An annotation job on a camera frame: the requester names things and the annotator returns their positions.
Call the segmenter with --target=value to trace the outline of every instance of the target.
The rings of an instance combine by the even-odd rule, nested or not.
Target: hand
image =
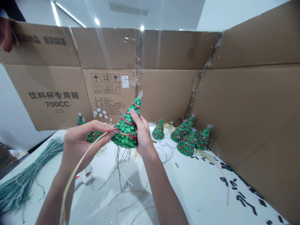
[[[12,50],[13,44],[18,45],[18,40],[11,28],[14,22],[13,19],[0,17],[0,32],[2,33],[2,35],[0,35],[0,45],[6,52]]]
[[[157,152],[153,146],[148,122],[144,119],[142,115],[141,117],[139,117],[134,109],[130,110],[130,114],[132,119],[137,124],[137,152],[142,157],[152,157],[155,153],[157,154]]]
[[[109,142],[115,134],[113,127],[97,120],[70,128],[65,135],[62,163],[60,166],[61,172],[72,173],[77,163],[92,145],[92,143],[86,142],[88,133],[92,131],[108,132],[108,134],[97,141],[89,150],[78,167],[77,173],[83,171],[90,164],[98,150]]]

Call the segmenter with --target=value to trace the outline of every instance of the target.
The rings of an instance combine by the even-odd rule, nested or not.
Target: sequined christmas tree
[[[204,130],[196,132],[197,141],[195,143],[195,148],[204,150],[204,148],[207,146],[207,144],[209,142],[209,131],[210,131],[210,128],[212,128],[212,127],[213,127],[213,125],[208,124]]]
[[[77,127],[80,126],[82,124],[82,116],[81,113],[78,113],[78,119],[77,119]]]
[[[126,113],[121,117],[119,123],[115,126],[116,133],[111,140],[118,146],[123,148],[135,148],[138,145],[137,125],[131,118],[130,110],[133,108],[140,116],[142,94],[143,92],[140,92]]]
[[[162,140],[165,134],[163,133],[163,120],[161,119],[152,131],[152,137],[156,140]]]
[[[171,134],[171,139],[173,141],[179,143],[183,137],[190,132],[191,129],[187,127],[186,121],[187,120],[184,120]]]
[[[94,132],[90,132],[87,135],[87,142],[93,143],[93,136],[94,136]]]
[[[101,132],[101,131],[94,131],[93,137],[92,137],[92,142],[95,142],[98,139],[98,137],[100,137],[102,134],[103,134],[103,132]]]
[[[186,126],[190,129],[193,129],[195,127],[194,118],[195,114],[193,114],[192,117],[187,120]]]
[[[195,137],[195,132],[190,132],[186,135],[180,143],[177,144],[177,149],[180,153],[186,156],[192,156],[194,154],[194,147],[197,138]]]

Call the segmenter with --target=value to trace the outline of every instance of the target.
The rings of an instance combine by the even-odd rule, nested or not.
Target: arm
[[[184,210],[153,146],[148,122],[142,116],[139,118],[133,109],[130,113],[137,124],[137,151],[145,164],[159,223],[188,224]]]
[[[77,173],[79,173],[90,164],[98,150],[107,142],[109,142],[109,140],[115,134],[115,131],[113,127],[97,120],[93,120],[81,126],[73,127],[66,133],[64,139],[62,163],[53,179],[49,193],[47,194],[45,202],[37,218],[36,225],[59,224],[60,210],[63,202],[63,192],[65,190],[65,186],[73,169],[91,146],[91,143],[86,142],[88,133],[95,130],[109,133],[96,142],[89,150],[78,167]],[[67,221],[69,221],[70,218],[74,186],[75,178],[72,180],[66,196],[65,209]]]

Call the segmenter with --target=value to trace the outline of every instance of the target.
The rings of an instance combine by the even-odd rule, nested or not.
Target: cardboard panel
[[[87,122],[92,120],[82,68],[5,65],[5,69],[38,131],[73,127],[78,113]]]
[[[300,110],[300,67],[208,70],[192,113],[195,126],[213,124],[220,157],[236,168]]]
[[[135,69],[138,30],[122,28],[71,28],[84,68]]]
[[[141,32],[142,69],[203,69],[221,36],[218,32]]]
[[[143,91],[141,114],[148,122],[180,121],[188,109],[200,70],[144,70],[139,72]]]
[[[290,1],[225,31],[207,69],[300,62],[300,2]]]
[[[84,69],[84,74],[94,118],[118,123],[135,99],[135,72]]]
[[[19,45],[10,53],[0,49],[2,64],[80,67],[68,27],[15,22]]]
[[[299,112],[236,171],[291,224],[300,224]]]

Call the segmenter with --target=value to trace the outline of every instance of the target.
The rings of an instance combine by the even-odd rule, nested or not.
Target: green wire bundle
[[[31,164],[18,175],[0,185],[0,215],[18,211],[25,207],[26,202],[31,197],[31,186],[36,180],[39,171],[46,163],[48,163],[52,158],[57,156],[62,151],[63,139],[51,139],[46,149],[33,164]]]

